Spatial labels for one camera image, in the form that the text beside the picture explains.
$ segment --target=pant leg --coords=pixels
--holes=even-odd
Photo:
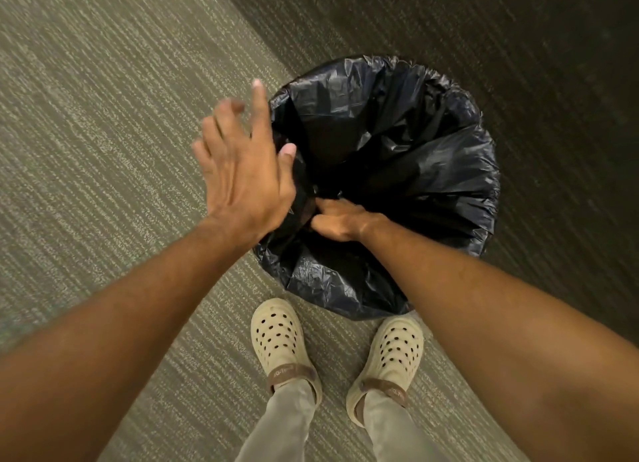
[[[413,423],[405,408],[384,393],[367,393],[363,423],[378,462],[445,462],[434,442]]]
[[[314,413],[315,397],[306,380],[278,388],[235,462],[303,462]]]

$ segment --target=floor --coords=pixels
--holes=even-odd
[[[218,98],[246,97],[253,77],[275,91],[328,58],[374,51],[451,74],[483,107],[504,170],[486,259],[639,341],[633,3],[0,0],[0,346],[203,215],[188,145]],[[102,459],[233,460],[267,400],[248,326],[273,296],[290,298],[245,256]],[[291,301],[325,389],[308,460],[371,460],[343,400],[376,323]],[[428,339],[410,391],[417,424],[452,460],[524,461]]]

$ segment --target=plastic bag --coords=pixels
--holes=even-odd
[[[277,150],[298,146],[297,196],[255,253],[285,289],[352,320],[411,310],[359,243],[311,231],[316,196],[346,198],[482,253],[500,191],[495,145],[472,97],[451,79],[397,57],[343,58],[282,87],[270,106]]]

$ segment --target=forearm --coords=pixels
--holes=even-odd
[[[529,456],[628,455],[639,410],[634,346],[539,289],[385,218],[371,221],[361,241]]]
[[[8,353],[3,458],[96,458],[189,315],[249,247],[208,218]]]

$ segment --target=foot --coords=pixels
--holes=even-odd
[[[410,386],[424,353],[424,335],[411,316],[396,316],[382,322],[372,340],[362,372],[346,396],[349,418],[363,427],[363,399],[370,390],[379,390],[406,406]]]
[[[319,406],[320,379],[306,353],[302,325],[291,304],[277,298],[262,303],[251,319],[251,339],[267,373],[271,393],[293,380],[306,380],[315,393],[315,405]]]

